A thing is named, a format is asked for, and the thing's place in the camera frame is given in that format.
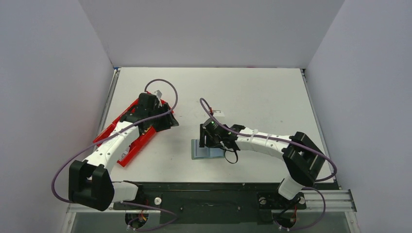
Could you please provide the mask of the green card holder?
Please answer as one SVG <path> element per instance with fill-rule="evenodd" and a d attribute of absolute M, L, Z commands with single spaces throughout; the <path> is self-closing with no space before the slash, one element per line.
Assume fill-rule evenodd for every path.
<path fill-rule="evenodd" d="M 191 140 L 191 159 L 217 159 L 224 158 L 224 150 L 219 148 L 200 147 L 198 139 Z"/>

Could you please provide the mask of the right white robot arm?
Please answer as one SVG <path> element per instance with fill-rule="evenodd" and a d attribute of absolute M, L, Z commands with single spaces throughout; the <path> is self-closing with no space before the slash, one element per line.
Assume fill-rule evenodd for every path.
<path fill-rule="evenodd" d="M 320 149 L 303 132 L 290 136 L 273 136 L 252 130 L 242 125 L 233 125 L 228 130 L 209 119 L 200 124 L 200 147 L 253 151 L 283 161 L 288 175 L 282 180 L 274 194 L 280 207 L 287 207 L 305 187 L 312 187 L 325 163 Z"/>

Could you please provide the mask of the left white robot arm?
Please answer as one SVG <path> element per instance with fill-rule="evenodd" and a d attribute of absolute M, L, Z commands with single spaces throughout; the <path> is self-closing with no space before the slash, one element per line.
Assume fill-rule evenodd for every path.
<path fill-rule="evenodd" d="M 144 205 L 145 195 L 136 182 L 113 182 L 110 172 L 126 158 L 132 145 L 144 144 L 143 136 L 178 126 L 169 104 L 161 100 L 162 93 L 143 92 L 110 126 L 105 141 L 84 160 L 75 160 L 69 167 L 69 200 L 99 211 L 110 204 L 125 201 L 134 209 Z"/>

